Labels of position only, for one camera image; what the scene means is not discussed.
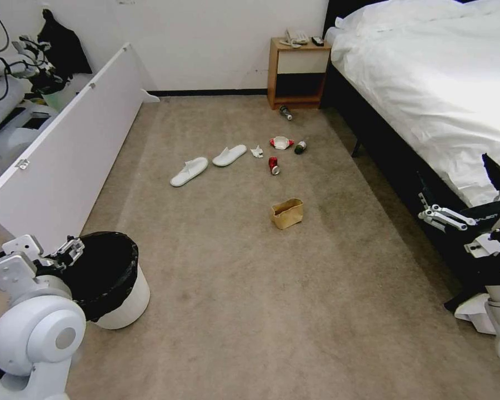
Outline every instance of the nightstand drawer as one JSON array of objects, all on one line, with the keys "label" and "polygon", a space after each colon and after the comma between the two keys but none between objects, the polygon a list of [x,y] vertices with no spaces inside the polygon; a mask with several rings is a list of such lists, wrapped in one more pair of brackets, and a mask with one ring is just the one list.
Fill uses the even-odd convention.
[{"label": "nightstand drawer", "polygon": [[278,73],[324,73],[328,67],[329,51],[279,52]]}]

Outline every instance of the wooden nightstand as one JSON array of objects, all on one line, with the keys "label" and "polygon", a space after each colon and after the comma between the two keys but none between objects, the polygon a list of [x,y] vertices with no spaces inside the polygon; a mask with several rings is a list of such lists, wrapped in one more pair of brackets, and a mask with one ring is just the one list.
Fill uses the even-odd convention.
[{"label": "wooden nightstand", "polygon": [[271,39],[268,65],[268,102],[272,109],[285,104],[290,108],[318,108],[328,69],[331,46],[309,44],[297,49]]}]

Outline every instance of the white panel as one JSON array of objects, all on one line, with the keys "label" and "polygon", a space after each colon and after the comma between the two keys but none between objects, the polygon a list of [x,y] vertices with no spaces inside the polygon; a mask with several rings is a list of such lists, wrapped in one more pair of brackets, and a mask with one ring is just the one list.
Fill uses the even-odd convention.
[{"label": "white panel", "polygon": [[0,225],[34,234],[46,252],[82,230],[141,106],[126,46],[20,156],[27,169],[12,166],[0,177]]},{"label": "white panel", "polygon": [[279,52],[278,73],[323,73],[328,67],[328,57],[329,51]]}]

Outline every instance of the telephone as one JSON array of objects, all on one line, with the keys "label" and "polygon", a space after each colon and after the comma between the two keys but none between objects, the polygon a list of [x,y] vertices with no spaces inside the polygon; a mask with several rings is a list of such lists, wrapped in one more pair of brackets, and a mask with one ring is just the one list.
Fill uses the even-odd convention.
[{"label": "telephone", "polygon": [[309,37],[304,31],[295,31],[294,29],[287,28],[285,30],[285,40],[280,41],[281,44],[298,48],[303,44],[309,43]]}]

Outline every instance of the crumpled paper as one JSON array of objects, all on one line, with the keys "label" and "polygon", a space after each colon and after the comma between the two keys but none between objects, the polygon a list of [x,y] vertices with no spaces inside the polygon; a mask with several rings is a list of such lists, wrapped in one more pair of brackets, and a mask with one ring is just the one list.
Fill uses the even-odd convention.
[{"label": "crumpled paper", "polygon": [[261,150],[261,147],[259,145],[255,149],[250,149],[252,152],[252,155],[256,158],[263,158],[263,150]]}]

